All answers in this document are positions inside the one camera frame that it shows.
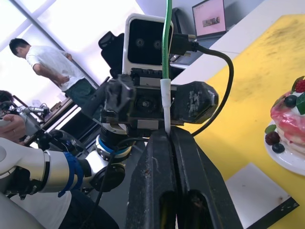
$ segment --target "black cable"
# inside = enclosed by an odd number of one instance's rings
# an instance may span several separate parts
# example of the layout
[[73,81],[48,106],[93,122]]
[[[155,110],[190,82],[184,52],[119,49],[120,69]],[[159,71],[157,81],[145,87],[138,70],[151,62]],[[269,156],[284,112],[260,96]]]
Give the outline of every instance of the black cable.
[[101,184],[101,187],[100,187],[100,190],[99,190],[99,194],[95,200],[95,203],[94,203],[94,206],[92,208],[92,211],[91,213],[89,214],[89,216],[87,217],[87,219],[83,222],[82,226],[80,229],[86,229],[86,228],[90,228],[90,220],[91,218],[93,217],[97,207],[99,206],[99,203],[100,203],[100,200],[101,200],[101,197],[102,197],[102,194],[103,194],[103,187],[104,187],[104,184],[105,184],[105,180],[106,180],[106,177],[108,175],[108,171],[109,171],[109,168],[114,160],[114,157],[115,157],[115,153],[120,150],[120,146],[123,145],[124,143],[127,143],[127,142],[135,142],[135,141],[142,141],[142,142],[148,142],[148,139],[146,138],[142,138],[142,137],[130,137],[130,138],[126,138],[122,141],[120,141],[117,146],[116,146],[116,149],[112,151],[112,153],[110,154],[110,159],[109,159],[109,162],[108,162],[108,165],[106,167],[106,171],[105,171],[105,175],[103,177],[103,180],[102,180],[102,184]]
[[207,49],[203,46],[198,45],[196,47],[196,49],[204,54],[208,54],[211,56],[217,56],[222,58],[223,60],[225,60],[229,66],[229,79],[228,79],[228,84],[227,84],[227,88],[225,90],[224,93],[224,98],[221,101],[219,107],[217,108],[217,110],[214,112],[214,114],[212,115],[212,117],[209,119],[209,121],[207,121],[202,127],[200,127],[198,130],[196,130],[194,133],[192,133],[192,136],[196,136],[197,134],[201,133],[203,130],[205,130],[214,120],[215,118],[219,115],[219,113],[221,112],[221,110],[223,109],[225,103],[227,102],[227,99],[229,97],[231,88],[232,88],[232,83],[233,83],[233,77],[234,77],[234,66],[233,66],[233,62],[231,61],[230,57],[228,57],[226,54],[219,52],[219,51],[215,51],[215,50],[210,50]]

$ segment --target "laptop screen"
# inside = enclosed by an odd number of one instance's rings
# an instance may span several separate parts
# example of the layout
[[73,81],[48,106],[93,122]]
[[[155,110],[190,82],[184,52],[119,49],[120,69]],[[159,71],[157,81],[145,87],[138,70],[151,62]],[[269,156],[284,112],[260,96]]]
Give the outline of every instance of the laptop screen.
[[226,32],[224,0],[205,0],[193,6],[197,38],[222,35]]

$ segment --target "yellow table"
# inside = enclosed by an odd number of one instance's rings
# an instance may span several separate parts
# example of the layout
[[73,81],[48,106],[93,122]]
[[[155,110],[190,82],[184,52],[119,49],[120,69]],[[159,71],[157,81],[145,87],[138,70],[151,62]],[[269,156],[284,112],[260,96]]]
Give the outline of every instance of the yellow table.
[[[225,180],[253,162],[300,204],[272,229],[305,228],[305,177],[278,165],[264,147],[271,106],[291,89],[296,78],[305,75],[305,15],[281,17],[234,59],[234,68],[226,106],[196,141]],[[224,68],[207,82],[220,98],[227,78],[228,69]],[[190,132],[197,128],[185,126]]]

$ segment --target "blue band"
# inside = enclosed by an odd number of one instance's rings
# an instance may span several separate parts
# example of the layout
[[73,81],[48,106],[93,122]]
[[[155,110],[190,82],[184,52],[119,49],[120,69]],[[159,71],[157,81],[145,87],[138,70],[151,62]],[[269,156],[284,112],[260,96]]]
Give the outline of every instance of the blue band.
[[[58,197],[62,197],[66,193],[66,191],[68,191],[70,189],[80,188],[81,184],[82,184],[82,179],[83,179],[83,170],[81,168],[79,161],[76,159],[76,157],[74,157],[72,154],[67,153],[67,152],[64,152],[64,155],[66,156],[68,166],[69,166],[69,178],[68,178],[68,182],[67,182],[65,188],[61,192],[59,192]],[[71,188],[71,186],[73,185],[75,174],[77,175],[77,182],[76,182],[75,186],[73,188]]]
[[[101,141],[100,138],[99,138],[99,143],[100,143],[100,145],[101,145],[108,153],[110,153],[110,154],[113,153],[113,149],[110,149],[110,148],[108,148],[107,146],[105,146],[105,144],[103,143],[103,141]],[[127,150],[128,150],[128,147],[125,148],[125,149],[122,149],[122,150],[117,151],[117,152],[115,153],[115,155],[122,154],[122,153],[126,152]]]

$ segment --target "green wire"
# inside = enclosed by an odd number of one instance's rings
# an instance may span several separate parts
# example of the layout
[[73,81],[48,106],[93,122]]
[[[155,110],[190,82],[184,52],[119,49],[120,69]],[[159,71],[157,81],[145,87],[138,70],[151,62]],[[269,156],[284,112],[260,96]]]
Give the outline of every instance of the green wire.
[[167,0],[165,23],[162,35],[162,75],[164,79],[169,79],[168,38],[172,21],[172,11],[172,0]]

